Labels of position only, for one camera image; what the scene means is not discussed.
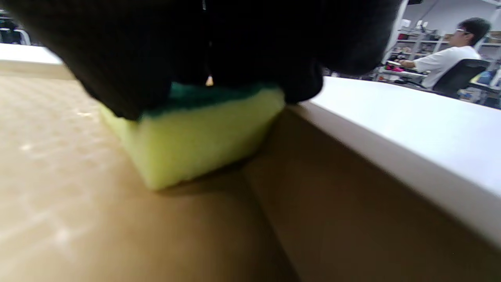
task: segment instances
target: black glove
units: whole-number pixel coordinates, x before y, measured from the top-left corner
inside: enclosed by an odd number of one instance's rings
[[[89,94],[136,120],[171,82],[278,84],[288,103],[322,88],[321,67],[381,61],[400,0],[0,0]]]

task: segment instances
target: black hair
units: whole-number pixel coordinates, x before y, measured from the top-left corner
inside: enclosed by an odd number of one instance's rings
[[[480,39],[490,30],[490,22],[482,18],[471,18],[459,23],[459,28],[473,34],[473,38],[470,40],[470,46],[474,46]]]

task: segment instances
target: cardboard surface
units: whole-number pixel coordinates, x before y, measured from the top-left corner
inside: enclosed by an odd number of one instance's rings
[[[501,280],[499,250],[312,104],[248,163],[152,193],[76,81],[31,76],[0,76],[2,282]]]
[[[152,193],[76,81],[0,87],[0,281],[296,281],[238,166]]]

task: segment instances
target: green scouring pad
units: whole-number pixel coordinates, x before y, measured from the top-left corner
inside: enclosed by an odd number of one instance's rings
[[[268,85],[232,90],[174,83],[169,104],[139,121],[117,118],[104,105],[101,113],[146,186],[159,190],[253,154],[284,106],[282,91]]]

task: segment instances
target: man in white shirt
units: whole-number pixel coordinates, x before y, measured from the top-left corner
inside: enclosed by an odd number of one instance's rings
[[[418,72],[430,71],[421,83],[426,88],[433,88],[435,83],[449,69],[463,59],[481,59],[473,48],[490,30],[490,23],[481,18],[471,18],[461,22],[449,40],[450,48],[429,56],[409,61],[399,60],[404,68],[416,68]]]

